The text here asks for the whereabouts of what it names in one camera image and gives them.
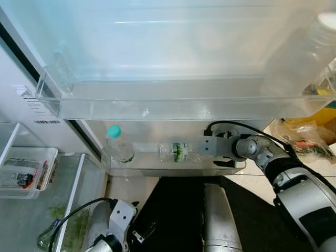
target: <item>small bottle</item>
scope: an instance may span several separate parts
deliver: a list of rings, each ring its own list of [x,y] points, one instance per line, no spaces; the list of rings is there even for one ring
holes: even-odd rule
[[[161,162],[201,162],[201,156],[195,152],[192,144],[159,143],[159,158]]]
[[[108,128],[107,133],[110,137],[110,150],[113,159],[121,163],[131,162],[134,157],[133,144],[129,142],[118,125]]]
[[[335,57],[336,12],[320,13],[306,35],[278,59],[261,87],[264,96],[301,96]]]
[[[55,231],[55,228],[61,222],[60,219],[56,219],[43,233],[37,237],[37,246],[43,250],[48,251],[50,238]]]

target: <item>refrigerator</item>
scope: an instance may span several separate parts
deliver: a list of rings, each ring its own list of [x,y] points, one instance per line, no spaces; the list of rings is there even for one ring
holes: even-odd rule
[[[133,198],[137,190],[148,196],[160,176],[227,175],[245,167],[160,162],[158,143],[195,142],[216,120],[263,129],[274,118],[309,116],[328,104],[334,93],[308,92],[309,83],[301,94],[262,92],[276,56],[325,11],[335,11],[333,1],[0,0],[0,119],[24,124],[39,140],[34,147],[63,153],[50,195],[5,204],[8,226],[16,209],[34,213],[29,219],[17,213],[25,251],[39,251],[34,237],[53,221],[43,217],[51,198],[62,200],[66,214],[109,194],[111,176],[116,184],[120,176],[137,177],[137,186],[115,193]],[[130,164],[109,162],[113,124],[133,142]],[[29,235],[27,226],[34,227]],[[9,237],[15,229],[0,232]],[[66,232],[64,226],[56,251]],[[83,240],[74,246],[84,251]],[[7,245],[23,251],[10,240]]]

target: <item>refrigerator door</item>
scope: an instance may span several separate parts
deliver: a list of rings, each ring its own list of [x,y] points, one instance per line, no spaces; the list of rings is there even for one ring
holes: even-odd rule
[[[38,99],[59,118],[299,117],[333,97],[330,85],[281,96],[261,86],[276,55],[333,10],[332,0],[0,4],[2,25],[40,75]]]

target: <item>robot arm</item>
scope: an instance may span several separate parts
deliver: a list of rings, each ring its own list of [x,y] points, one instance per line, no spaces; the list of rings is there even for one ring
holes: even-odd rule
[[[296,236],[307,237],[315,251],[336,251],[336,192],[328,181],[265,136],[239,139],[232,153],[263,171],[276,193],[275,206]]]

